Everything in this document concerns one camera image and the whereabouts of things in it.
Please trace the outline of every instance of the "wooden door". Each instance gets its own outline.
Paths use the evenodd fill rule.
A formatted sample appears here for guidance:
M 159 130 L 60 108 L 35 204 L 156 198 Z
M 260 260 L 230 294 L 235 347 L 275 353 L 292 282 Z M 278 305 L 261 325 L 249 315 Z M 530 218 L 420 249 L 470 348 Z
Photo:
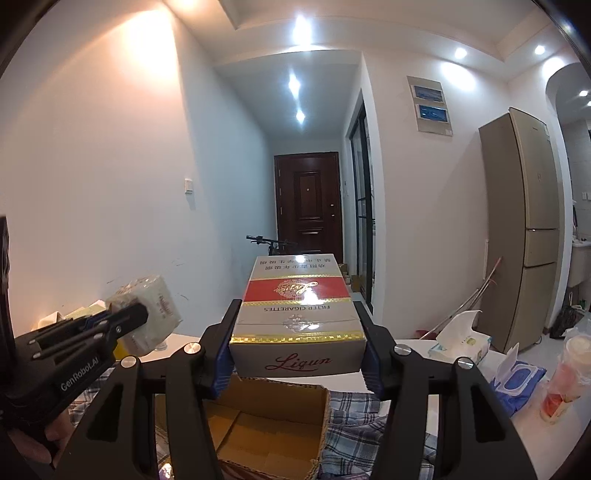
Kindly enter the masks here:
M 275 197 L 279 239 L 297 243 L 289 254 L 334 254 L 342 263 L 337 152 L 276 156 Z

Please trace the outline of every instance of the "metal screw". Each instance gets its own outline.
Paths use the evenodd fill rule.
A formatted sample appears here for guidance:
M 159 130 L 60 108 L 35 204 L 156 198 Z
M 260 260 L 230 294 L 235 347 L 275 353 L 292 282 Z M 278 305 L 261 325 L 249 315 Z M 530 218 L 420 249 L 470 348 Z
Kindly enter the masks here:
M 136 357 L 134 356 L 126 356 L 122 361 L 121 361 L 121 366 L 123 368 L 131 368 L 132 366 L 134 366 L 137 363 L 138 359 L 136 359 Z
M 458 358 L 457 364 L 460 368 L 463 368 L 464 370 L 470 370 L 474 366 L 474 362 L 466 356 Z
M 400 356 L 407 356 L 413 351 L 408 345 L 404 345 L 403 343 L 399 343 L 394 347 L 394 353 Z
M 199 345 L 197 342 L 190 342 L 183 347 L 183 350 L 185 350 L 185 353 L 193 355 L 194 353 L 198 353 L 198 351 L 201 350 L 201 345 Z

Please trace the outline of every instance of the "glass door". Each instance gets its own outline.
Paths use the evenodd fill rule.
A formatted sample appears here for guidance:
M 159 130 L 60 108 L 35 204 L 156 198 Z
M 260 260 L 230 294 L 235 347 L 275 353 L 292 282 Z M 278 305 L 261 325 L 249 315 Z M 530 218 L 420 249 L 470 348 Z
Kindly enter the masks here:
M 355 176 L 355 206 L 357 215 L 357 275 L 370 311 L 375 278 L 375 210 L 371 148 L 365 107 L 361 108 L 350 135 Z

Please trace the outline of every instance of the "refrigerator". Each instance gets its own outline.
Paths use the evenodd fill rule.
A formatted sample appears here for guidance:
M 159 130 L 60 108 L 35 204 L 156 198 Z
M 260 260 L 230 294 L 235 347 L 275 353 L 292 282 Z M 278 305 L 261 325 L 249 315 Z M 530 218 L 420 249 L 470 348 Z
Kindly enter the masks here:
M 489 244 L 487 271 L 503 260 L 482 298 L 476 330 L 507 352 L 536 343 L 552 307 L 560 214 L 546 125 L 510 108 L 481 127 Z

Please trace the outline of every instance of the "sink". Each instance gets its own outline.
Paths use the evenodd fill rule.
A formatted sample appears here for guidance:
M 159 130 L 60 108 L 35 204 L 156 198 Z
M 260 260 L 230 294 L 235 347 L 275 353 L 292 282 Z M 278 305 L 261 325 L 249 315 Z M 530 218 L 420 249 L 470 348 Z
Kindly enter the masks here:
M 573 239 L 567 286 L 574 287 L 589 278 L 591 278 L 591 241 Z

